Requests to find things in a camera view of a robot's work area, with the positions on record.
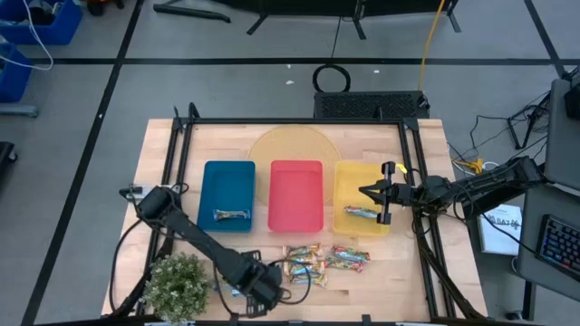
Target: white paper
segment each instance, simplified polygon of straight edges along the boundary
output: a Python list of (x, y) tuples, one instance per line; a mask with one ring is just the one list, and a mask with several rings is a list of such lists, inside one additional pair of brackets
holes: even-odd
[[(495, 226), (513, 235), (517, 240), (522, 230), (522, 212), (518, 206), (500, 205), (486, 213)], [(479, 217), (481, 251), (488, 254), (517, 255), (519, 244), (496, 230), (483, 217)]]

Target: green plant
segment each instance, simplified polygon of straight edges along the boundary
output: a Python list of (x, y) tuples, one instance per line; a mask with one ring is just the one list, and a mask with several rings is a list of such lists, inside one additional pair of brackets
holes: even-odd
[(195, 255), (176, 254), (151, 266), (151, 280), (141, 298), (164, 321), (178, 324), (208, 307), (210, 283)]

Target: computer keyboard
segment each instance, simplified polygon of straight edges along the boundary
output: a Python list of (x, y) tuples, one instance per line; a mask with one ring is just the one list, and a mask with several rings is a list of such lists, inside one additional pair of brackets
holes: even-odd
[(580, 227), (545, 215), (537, 252), (549, 264), (580, 282)]

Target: blue crate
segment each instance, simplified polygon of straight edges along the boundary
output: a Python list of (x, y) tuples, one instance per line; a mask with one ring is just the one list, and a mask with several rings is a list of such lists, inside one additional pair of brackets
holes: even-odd
[[(209, 161), (203, 174), (198, 226), (204, 231), (250, 232), (254, 219), (256, 165), (251, 161)], [(214, 209), (249, 211), (249, 219), (218, 222)]]
[[(34, 29), (44, 44), (68, 44), (71, 42), (82, 13), (73, 0), (45, 0), (54, 5), (63, 3), (63, 7), (56, 15), (51, 25), (35, 25)], [(19, 20), (26, 16), (26, 7), (22, 0), (0, 0), (0, 19), (6, 21)], [(14, 44), (38, 44), (28, 25), (0, 25), (0, 34)]]
[[(3, 57), (14, 62), (32, 64), (12, 44), (0, 43), (0, 53)], [(0, 73), (0, 102), (8, 103), (21, 100), (32, 69), (5, 62), (2, 59), (0, 61), (0, 64), (4, 65), (4, 69)]]

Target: round yellow mat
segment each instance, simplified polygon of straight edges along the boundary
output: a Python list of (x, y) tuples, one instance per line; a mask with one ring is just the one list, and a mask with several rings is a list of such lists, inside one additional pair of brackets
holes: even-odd
[(318, 160), (323, 164), (324, 201), (333, 196), (334, 166), (341, 154), (324, 134), (302, 125), (277, 127), (262, 135), (247, 156), (256, 164), (256, 194), (267, 205), (273, 160)]

